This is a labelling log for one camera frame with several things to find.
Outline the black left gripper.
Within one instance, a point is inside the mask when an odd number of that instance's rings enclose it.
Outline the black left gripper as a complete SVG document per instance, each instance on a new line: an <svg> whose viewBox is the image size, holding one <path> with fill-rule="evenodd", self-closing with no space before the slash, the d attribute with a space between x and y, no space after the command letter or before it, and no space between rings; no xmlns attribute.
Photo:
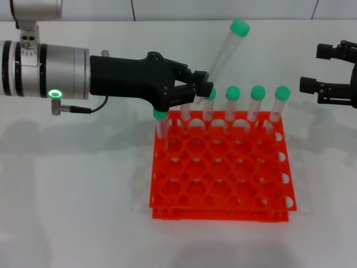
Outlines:
<svg viewBox="0 0 357 268"><path fill-rule="evenodd" d="M191 71L187 64L149 52L144 59L90 57L90 94L139 98L153 108L169 108L192 103L196 97L209 97L214 87L206 82L207 71Z"/></svg>

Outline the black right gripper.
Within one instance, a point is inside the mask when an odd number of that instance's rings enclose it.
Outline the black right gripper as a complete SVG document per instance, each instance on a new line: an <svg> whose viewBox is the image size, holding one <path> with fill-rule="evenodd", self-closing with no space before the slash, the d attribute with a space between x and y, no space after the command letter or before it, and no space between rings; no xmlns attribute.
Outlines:
<svg viewBox="0 0 357 268"><path fill-rule="evenodd" d="M335 84L318 82L316 79L301 77L300 92L317 93L317 103L352 106L357 108L357 63L356 43L342 40L337 47L328 44L318 44L316 57L318 59L338 59L355 64L350 84Z"/></svg>

